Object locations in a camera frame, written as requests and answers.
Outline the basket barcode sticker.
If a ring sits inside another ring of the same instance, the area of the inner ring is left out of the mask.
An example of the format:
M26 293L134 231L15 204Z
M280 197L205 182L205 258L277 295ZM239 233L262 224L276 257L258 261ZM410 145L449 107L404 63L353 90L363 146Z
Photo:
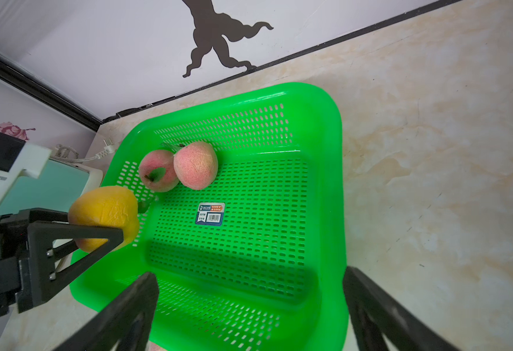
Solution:
M220 227L224 221L225 209L225 203L199 203L195 224Z

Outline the green plastic basket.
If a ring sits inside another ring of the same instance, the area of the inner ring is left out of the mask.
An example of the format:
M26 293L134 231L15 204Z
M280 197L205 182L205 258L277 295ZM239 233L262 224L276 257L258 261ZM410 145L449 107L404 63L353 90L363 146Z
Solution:
M204 141L218 175L160 195L138 167L166 144ZM106 186L149 200L132 243L70 286L101 310L145 272L159 296L150 340L166 350L341 350L349 316L342 122L327 92L284 83L151 118L123 139ZM225 203L220 227L199 203Z

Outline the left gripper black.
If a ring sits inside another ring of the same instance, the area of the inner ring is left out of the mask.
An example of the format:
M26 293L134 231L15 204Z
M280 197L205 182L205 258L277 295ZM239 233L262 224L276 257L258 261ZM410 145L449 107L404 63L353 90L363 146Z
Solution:
M76 242L91 238L100 239L100 247L72 263ZM0 215L0 317L13 304L23 313L50 301L122 243L118 228L30 224L29 210Z

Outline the pink peach front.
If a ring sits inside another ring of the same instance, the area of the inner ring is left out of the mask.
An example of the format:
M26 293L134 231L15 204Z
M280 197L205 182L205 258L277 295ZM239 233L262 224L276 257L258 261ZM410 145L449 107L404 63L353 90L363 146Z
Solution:
M167 150L147 154L139 165L139 178L154 192L173 190L179 183L174 170L174 154Z

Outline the mint and steel toaster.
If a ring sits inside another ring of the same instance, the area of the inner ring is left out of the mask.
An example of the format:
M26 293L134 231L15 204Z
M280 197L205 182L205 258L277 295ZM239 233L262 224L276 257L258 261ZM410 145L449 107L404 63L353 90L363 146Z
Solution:
M50 160L38 178L19 177L0 203L0 215L25 209L67 212L84 193L100 187L104 174L86 165Z

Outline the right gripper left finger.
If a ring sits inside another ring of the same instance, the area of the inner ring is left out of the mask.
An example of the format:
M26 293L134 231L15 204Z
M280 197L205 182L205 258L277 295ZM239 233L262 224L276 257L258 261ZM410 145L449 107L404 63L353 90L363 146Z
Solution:
M147 272L57 350L146 350L159 288Z

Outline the yellow red peach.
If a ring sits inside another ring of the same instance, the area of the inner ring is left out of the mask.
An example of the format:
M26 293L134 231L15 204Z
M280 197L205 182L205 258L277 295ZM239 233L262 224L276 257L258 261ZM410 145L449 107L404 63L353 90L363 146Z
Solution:
M119 250L139 234L138 202L125 187L99 187L79 197L68 211L71 225L118 228L123 231Z

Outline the pink peach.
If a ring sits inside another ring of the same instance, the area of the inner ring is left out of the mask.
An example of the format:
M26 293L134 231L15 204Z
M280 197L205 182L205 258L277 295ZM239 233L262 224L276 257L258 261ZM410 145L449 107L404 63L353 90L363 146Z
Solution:
M218 158L214 148L202 141L181 148L174 155L174 171L184 186L192 190L207 188L218 173Z
M139 178L154 192L173 190L179 183L174 170L174 154L167 150L147 154L139 165Z

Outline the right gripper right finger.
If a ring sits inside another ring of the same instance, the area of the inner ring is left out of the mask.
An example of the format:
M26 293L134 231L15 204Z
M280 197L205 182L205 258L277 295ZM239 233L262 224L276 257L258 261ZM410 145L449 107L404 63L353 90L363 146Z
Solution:
M360 269L348 266L343 290L359 350L456 350Z

